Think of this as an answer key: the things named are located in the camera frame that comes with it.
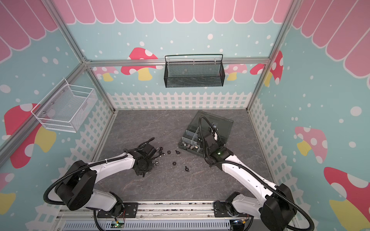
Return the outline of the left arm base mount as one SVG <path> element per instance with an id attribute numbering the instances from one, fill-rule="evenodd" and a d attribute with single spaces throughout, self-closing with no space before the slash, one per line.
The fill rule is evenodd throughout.
<path id="1" fill-rule="evenodd" d="M 138 203 L 123 202 L 114 206 L 110 211 L 100 210 L 98 218 L 136 218 Z"/>

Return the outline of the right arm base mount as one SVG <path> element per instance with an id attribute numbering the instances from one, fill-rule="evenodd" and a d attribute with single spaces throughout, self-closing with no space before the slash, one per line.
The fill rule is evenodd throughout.
<path id="1" fill-rule="evenodd" d="M 213 203 L 214 216 L 216 218 L 247 218 L 249 214 L 237 212 L 230 203 L 225 201 L 215 201 Z"/>

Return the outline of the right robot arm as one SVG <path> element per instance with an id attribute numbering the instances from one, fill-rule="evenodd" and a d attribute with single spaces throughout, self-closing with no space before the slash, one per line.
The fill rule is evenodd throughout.
<path id="1" fill-rule="evenodd" d="M 230 197 L 232 211 L 259 217 L 270 231 L 298 230 L 290 222 L 300 213 L 308 221 L 306 230 L 315 229 L 311 217 L 294 202 L 289 187 L 283 183 L 276 185 L 247 167 L 233 152 L 221 145 L 217 129 L 205 116 L 198 119 L 198 131 L 206 163 L 235 178 L 257 200 L 253 203 L 244 195 L 235 194 Z"/>

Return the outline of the silver wing nut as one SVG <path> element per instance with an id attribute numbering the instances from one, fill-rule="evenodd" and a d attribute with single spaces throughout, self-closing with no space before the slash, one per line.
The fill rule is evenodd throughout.
<path id="1" fill-rule="evenodd" d="M 186 145 L 186 150 L 198 150 L 198 146 L 192 145 L 192 144 L 187 144 Z"/>

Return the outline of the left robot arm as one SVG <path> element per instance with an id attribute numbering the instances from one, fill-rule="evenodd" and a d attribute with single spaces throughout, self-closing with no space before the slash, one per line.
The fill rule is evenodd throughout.
<path id="1" fill-rule="evenodd" d="M 97 162 L 76 161 L 64 176 L 52 183 L 44 192 L 43 200 L 50 205 L 67 206 L 75 211 L 81 208 L 102 210 L 110 216 L 120 216 L 125 212 L 123 201 L 113 192 L 103 192 L 95 188 L 99 181 L 116 173 L 133 170 L 144 177 L 153 167 L 156 148 L 150 138 L 137 148 L 125 149 L 121 155 Z"/>

